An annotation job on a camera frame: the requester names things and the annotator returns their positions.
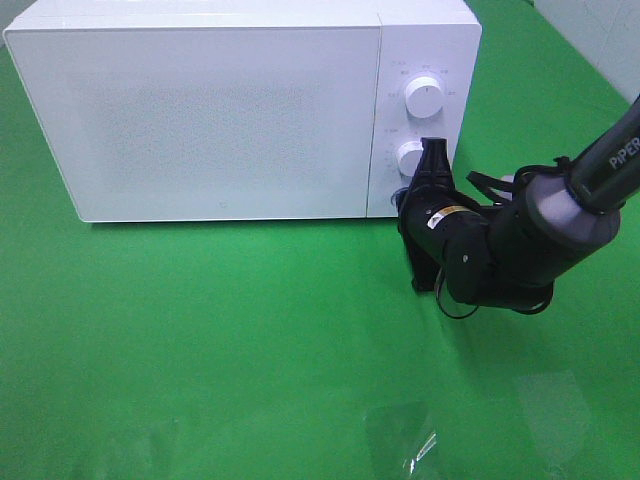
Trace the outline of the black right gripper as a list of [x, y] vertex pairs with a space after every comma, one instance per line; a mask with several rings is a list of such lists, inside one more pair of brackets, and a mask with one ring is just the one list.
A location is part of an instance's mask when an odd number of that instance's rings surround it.
[[493, 205], [481, 205], [455, 188], [448, 143], [441, 137], [422, 137], [422, 153], [409, 186], [397, 194], [398, 232], [418, 294], [436, 289], [446, 265], [448, 242], [473, 225], [495, 217]]

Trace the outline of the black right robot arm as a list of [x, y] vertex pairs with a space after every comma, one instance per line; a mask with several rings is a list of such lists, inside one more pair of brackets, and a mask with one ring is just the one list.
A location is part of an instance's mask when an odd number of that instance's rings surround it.
[[639, 105], [575, 159], [527, 165], [510, 180], [470, 172], [487, 205], [457, 190], [445, 139], [422, 139], [420, 153], [393, 197], [414, 290], [537, 314], [557, 277], [615, 238], [639, 191]]

